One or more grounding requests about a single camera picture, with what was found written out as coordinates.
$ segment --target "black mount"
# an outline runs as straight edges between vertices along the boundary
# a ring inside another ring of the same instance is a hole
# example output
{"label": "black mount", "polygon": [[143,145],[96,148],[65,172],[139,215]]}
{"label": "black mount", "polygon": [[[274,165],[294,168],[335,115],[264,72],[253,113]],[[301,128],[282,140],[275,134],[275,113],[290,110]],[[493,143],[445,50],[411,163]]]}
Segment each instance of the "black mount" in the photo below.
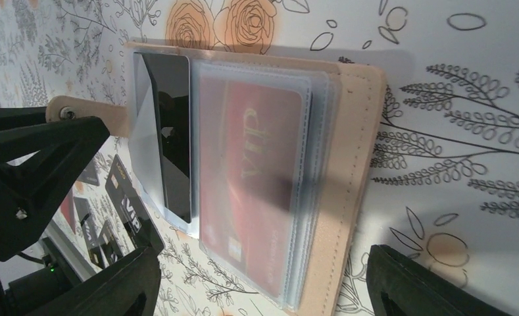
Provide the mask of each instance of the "black mount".
{"label": "black mount", "polygon": [[[110,136],[97,117],[46,123],[45,111],[0,109],[0,261],[37,242]],[[32,153],[19,166],[8,164]]]}

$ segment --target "rose illustration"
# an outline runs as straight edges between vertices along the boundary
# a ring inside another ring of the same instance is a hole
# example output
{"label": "rose illustration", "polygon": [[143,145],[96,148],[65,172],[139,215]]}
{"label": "rose illustration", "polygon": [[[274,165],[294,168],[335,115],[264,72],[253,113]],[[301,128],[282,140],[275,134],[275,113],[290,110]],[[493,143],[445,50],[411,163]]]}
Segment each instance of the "rose illustration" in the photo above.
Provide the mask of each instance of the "rose illustration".
{"label": "rose illustration", "polygon": [[225,0],[214,33],[228,51],[265,54],[273,40],[275,15],[269,0]]}
{"label": "rose illustration", "polygon": [[166,21],[170,45],[211,49],[215,44],[212,13],[203,0],[176,0]]}

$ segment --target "red card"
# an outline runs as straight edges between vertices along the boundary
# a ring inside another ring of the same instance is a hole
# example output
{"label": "red card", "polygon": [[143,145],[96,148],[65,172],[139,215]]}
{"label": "red card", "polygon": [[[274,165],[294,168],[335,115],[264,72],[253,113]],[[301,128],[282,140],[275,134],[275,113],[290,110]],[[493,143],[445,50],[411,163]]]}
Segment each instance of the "red card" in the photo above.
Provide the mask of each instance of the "red card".
{"label": "red card", "polygon": [[201,240],[279,296],[292,230],[303,100],[294,91],[200,83]]}

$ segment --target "stitching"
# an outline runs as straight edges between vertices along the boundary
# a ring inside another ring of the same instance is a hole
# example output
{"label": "stitching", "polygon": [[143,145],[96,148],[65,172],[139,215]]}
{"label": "stitching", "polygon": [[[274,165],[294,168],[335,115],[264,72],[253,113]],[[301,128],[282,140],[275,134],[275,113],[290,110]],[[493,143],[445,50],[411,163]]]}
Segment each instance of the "stitching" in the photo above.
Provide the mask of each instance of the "stitching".
{"label": "stitching", "polygon": [[[354,78],[359,78],[359,79],[362,79],[364,81],[367,81],[368,83],[371,82],[369,79],[367,79],[365,77],[362,77],[362,76],[356,76],[356,75],[350,75],[350,74],[345,74],[345,76],[346,77],[351,77],[352,76]],[[368,90],[369,90],[368,101],[370,101],[371,100],[372,88],[368,87]],[[348,94],[352,94],[353,92],[351,90],[347,90],[347,93]],[[364,120],[362,122],[362,126],[360,127],[360,140],[359,140],[360,142],[362,141],[362,139],[364,137],[364,131],[365,131],[364,124],[368,120],[367,116],[368,116],[369,111],[370,111],[369,106],[366,104],[366,107],[364,108]],[[350,175],[350,179],[352,179],[352,177],[354,177],[357,161],[358,161],[358,155],[355,155],[354,156],[354,163],[353,163],[352,173]],[[349,187],[347,189],[347,194],[349,194],[350,191],[351,191],[351,185],[352,185],[352,182],[350,181],[349,182]],[[345,198],[345,203],[343,205],[343,210],[342,210],[341,220],[340,220],[340,226],[339,226],[339,232],[337,233],[337,242],[336,242],[335,248],[334,248],[334,254],[333,254],[333,259],[332,259],[332,266],[331,266],[331,275],[330,275],[329,284],[327,285],[327,288],[326,288],[325,300],[323,302],[323,308],[322,308],[322,315],[326,315],[326,312],[327,312],[327,302],[329,300],[329,292],[330,292],[331,285],[333,284],[333,277],[335,275],[335,264],[336,264],[336,260],[337,260],[337,252],[338,252],[338,247],[339,247],[340,240],[341,240],[341,233],[342,233],[342,228],[343,228],[343,218],[345,216],[346,204],[347,204],[348,201],[349,201],[349,198],[347,196]]]}

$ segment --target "wallpaper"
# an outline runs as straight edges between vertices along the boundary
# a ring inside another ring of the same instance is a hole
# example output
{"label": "wallpaper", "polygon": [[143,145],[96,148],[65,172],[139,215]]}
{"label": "wallpaper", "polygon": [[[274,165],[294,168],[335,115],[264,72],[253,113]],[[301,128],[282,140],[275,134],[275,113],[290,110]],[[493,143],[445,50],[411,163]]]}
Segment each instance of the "wallpaper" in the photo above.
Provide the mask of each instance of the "wallpaper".
{"label": "wallpaper", "polygon": [[[519,315],[519,0],[0,0],[0,103],[55,95],[126,104],[129,39],[381,67],[389,85],[336,315],[373,315],[372,244]],[[127,141],[77,183],[100,229],[122,231],[102,183]],[[164,240],[157,315],[285,315],[150,205]],[[87,254],[79,223],[54,220]]]}

